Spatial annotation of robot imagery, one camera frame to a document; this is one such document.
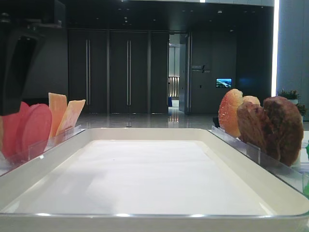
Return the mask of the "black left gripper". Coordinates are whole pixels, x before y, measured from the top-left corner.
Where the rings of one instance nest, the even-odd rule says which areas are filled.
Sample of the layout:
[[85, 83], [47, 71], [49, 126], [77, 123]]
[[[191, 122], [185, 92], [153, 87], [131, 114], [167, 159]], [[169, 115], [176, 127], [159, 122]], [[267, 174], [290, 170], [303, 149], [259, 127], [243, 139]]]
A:
[[30, 68], [43, 47], [40, 28], [66, 25], [61, 0], [2, 0], [0, 2], [0, 114], [17, 113]]

